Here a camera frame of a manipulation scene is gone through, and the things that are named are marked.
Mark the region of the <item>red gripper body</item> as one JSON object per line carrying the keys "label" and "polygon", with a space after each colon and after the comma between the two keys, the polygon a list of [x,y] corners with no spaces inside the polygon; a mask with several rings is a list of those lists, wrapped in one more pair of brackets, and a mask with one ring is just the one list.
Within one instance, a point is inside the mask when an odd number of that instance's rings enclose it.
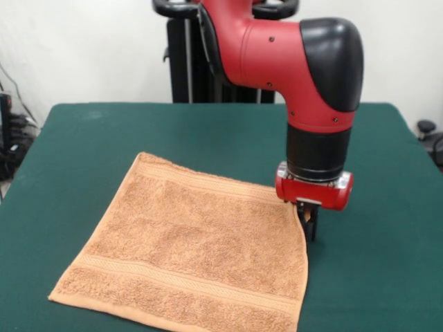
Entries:
{"label": "red gripper body", "polygon": [[300,180],[289,173],[286,162],[278,165],[275,190],[279,199],[292,203],[311,203],[327,210],[343,210],[349,201],[354,175],[342,172],[334,181],[315,183]]}

